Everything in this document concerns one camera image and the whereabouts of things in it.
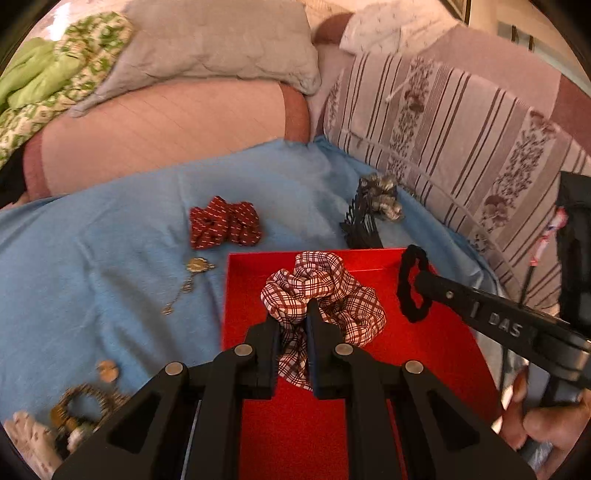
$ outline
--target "light blue sheet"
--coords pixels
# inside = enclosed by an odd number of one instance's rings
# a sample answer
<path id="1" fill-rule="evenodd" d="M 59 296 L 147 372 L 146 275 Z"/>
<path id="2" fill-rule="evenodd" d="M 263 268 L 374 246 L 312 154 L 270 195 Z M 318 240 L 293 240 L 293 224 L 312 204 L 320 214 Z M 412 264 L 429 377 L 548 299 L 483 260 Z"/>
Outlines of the light blue sheet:
<path id="1" fill-rule="evenodd" d="M 219 352 L 230 252 L 346 248 L 339 222 L 372 169 L 331 147 L 275 141 L 211 161 L 139 174 L 0 214 L 0 420 L 28 410 L 48 421 L 61 393 L 96 380 L 113 359 L 132 393 L 163 365 Z M 252 202 L 264 236 L 197 254 L 217 268 L 187 278 L 188 212 L 220 195 Z M 386 247 L 424 247 L 440 274 L 495 291 L 478 257 L 400 193 L 405 219 L 379 223 Z"/>

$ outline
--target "pendant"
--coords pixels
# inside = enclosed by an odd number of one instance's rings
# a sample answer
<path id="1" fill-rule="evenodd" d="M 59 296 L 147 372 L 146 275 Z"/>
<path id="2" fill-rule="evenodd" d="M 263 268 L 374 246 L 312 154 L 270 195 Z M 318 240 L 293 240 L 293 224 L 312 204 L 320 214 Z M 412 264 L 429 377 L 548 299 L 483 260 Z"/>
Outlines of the pendant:
<path id="1" fill-rule="evenodd" d="M 186 265 L 187 270 L 191 273 L 191 276 L 183 282 L 181 289 L 178 291 L 177 296 L 173 301 L 167 303 L 162 309 L 162 315 L 170 315 L 174 312 L 173 305 L 180 297 L 181 293 L 191 293 L 194 290 L 193 277 L 198 273 L 204 273 L 212 268 L 216 268 L 214 264 L 209 263 L 204 258 L 192 258 Z"/>

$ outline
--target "black scrunchie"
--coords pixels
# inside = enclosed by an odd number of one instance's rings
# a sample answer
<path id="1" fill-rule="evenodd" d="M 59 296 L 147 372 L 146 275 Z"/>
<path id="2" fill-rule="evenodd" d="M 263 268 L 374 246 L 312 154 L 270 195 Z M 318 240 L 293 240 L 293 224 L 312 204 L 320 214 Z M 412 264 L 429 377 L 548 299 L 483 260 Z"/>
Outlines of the black scrunchie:
<path id="1" fill-rule="evenodd" d="M 423 297 L 423 303 L 417 307 L 410 296 L 411 285 L 409 282 L 410 271 L 415 266 L 418 259 L 418 269 L 421 271 L 429 270 L 429 260 L 427 253 L 416 245 L 409 245 L 402 254 L 402 261 L 400 263 L 400 270 L 398 271 L 398 289 L 396 295 L 400 302 L 400 311 L 411 323 L 416 323 L 423 320 L 429 313 L 431 304 L 430 298 Z"/>

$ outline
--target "metal screw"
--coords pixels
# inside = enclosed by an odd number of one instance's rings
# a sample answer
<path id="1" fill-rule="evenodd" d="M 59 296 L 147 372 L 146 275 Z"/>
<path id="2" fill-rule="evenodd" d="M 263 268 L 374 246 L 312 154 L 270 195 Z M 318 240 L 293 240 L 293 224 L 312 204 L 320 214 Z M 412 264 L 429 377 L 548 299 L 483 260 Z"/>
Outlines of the metal screw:
<path id="1" fill-rule="evenodd" d="M 417 375 L 423 371 L 423 364 L 417 360 L 409 360 L 404 365 L 404 368 L 407 369 L 408 373 Z"/>
<path id="2" fill-rule="evenodd" d="M 183 371 L 183 364 L 180 362 L 170 362 L 166 368 L 164 369 L 164 371 L 168 374 L 168 375 L 178 375 L 180 372 Z"/>
<path id="3" fill-rule="evenodd" d="M 252 353 L 252 347 L 248 343 L 241 343 L 234 349 L 237 356 L 248 356 Z"/>
<path id="4" fill-rule="evenodd" d="M 353 347 L 348 343 L 340 343 L 335 347 L 335 352 L 339 355 L 347 356 L 353 353 Z"/>

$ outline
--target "red tray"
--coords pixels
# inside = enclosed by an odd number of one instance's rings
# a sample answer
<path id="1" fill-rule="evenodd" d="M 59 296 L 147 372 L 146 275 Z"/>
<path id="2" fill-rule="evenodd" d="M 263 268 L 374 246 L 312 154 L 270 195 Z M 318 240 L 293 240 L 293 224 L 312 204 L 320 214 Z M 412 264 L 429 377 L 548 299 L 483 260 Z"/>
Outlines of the red tray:
<path id="1" fill-rule="evenodd" d="M 412 324 L 396 298 L 403 249 L 336 251 L 363 285 L 373 287 L 387 324 L 365 347 L 373 357 L 400 365 L 426 365 L 481 418 L 499 414 L 498 392 L 468 327 L 446 306 L 434 303 L 422 322 Z M 223 348 L 242 343 L 250 325 L 264 321 L 260 294 L 267 278 L 292 271 L 298 252 L 232 254 L 228 262 Z M 312 393 L 279 378 L 271 401 L 246 401 L 241 437 L 241 480 L 347 480 L 345 405 L 318 401 Z"/>

